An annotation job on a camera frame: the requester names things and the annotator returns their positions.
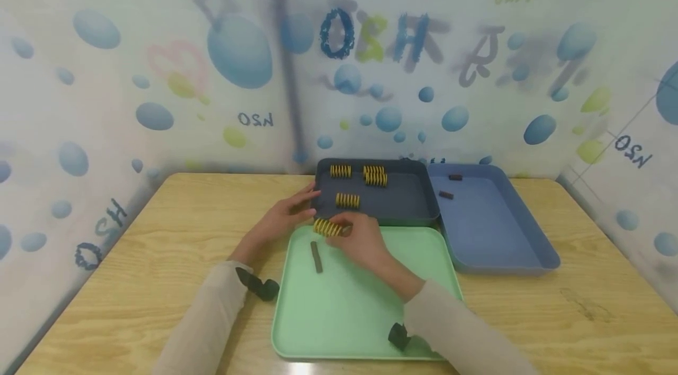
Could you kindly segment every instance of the dark blue tray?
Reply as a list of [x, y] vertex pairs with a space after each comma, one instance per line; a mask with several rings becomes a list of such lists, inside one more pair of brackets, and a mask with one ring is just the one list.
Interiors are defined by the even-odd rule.
[[[461, 174], [460, 181], [450, 174]], [[560, 257], [503, 170], [493, 165], [428, 166], [441, 231], [459, 272], [540, 276]], [[454, 194], [453, 200], [439, 191]]]
[[[351, 165], [352, 178], [331, 178], [330, 165]], [[384, 166], [388, 174], [385, 188], [369, 187], [363, 181], [363, 166]], [[426, 166], [414, 160], [322, 159], [315, 173], [320, 197], [311, 205], [316, 218], [329, 219], [342, 213], [335, 205], [336, 193], [360, 196], [361, 213], [379, 220], [380, 225], [431, 227], [440, 215]]]

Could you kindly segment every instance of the person's right hand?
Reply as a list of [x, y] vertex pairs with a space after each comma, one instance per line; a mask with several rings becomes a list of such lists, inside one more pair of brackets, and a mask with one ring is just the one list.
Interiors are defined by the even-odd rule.
[[358, 266], [375, 272], [393, 259], [384, 244], [384, 238], [375, 218], [363, 213], [345, 211], [335, 215], [330, 222], [351, 229], [340, 237], [328, 237], [327, 244], [343, 251]]

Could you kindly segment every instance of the white sleeve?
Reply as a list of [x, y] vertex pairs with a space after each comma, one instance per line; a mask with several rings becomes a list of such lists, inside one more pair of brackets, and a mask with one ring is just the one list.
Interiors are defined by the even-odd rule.
[[499, 331], [435, 281], [405, 304], [408, 335], [420, 336], [460, 375], [536, 375], [538, 372]]
[[169, 335], [152, 375], [215, 374], [247, 293], [236, 267], [252, 272], [233, 261], [219, 263], [211, 270], [191, 307]]

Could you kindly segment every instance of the wooden table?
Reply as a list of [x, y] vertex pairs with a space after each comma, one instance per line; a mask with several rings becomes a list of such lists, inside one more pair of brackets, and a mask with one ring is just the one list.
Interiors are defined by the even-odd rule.
[[[148, 374], [210, 268], [269, 206], [311, 179], [171, 176], [18, 374]], [[562, 265], [540, 278], [459, 275], [468, 306], [543, 374], [678, 374], [678, 318], [668, 305], [561, 186], [513, 184]], [[276, 244], [262, 259], [262, 278], [280, 280], [285, 249]], [[445, 362], [286, 362], [271, 348], [274, 309], [247, 299], [218, 374], [455, 373]]]

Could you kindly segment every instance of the wall backdrop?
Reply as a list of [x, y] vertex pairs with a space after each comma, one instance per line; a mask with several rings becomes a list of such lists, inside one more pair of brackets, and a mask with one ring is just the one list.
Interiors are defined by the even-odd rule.
[[557, 178], [678, 311], [674, 0], [0, 0], [0, 373], [162, 180]]

